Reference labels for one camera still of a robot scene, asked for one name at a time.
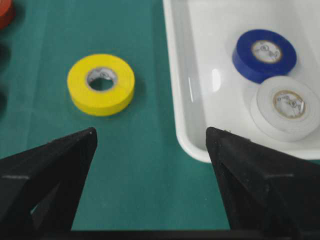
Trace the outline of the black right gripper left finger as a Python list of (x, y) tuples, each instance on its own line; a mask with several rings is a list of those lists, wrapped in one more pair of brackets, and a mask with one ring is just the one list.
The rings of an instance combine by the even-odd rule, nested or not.
[(93, 127), (0, 161), (0, 237), (72, 229), (97, 148)]

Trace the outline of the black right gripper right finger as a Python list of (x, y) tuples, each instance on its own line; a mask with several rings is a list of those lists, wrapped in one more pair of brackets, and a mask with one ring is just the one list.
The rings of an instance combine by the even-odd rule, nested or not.
[(320, 237), (320, 166), (208, 127), (205, 144), (232, 230)]

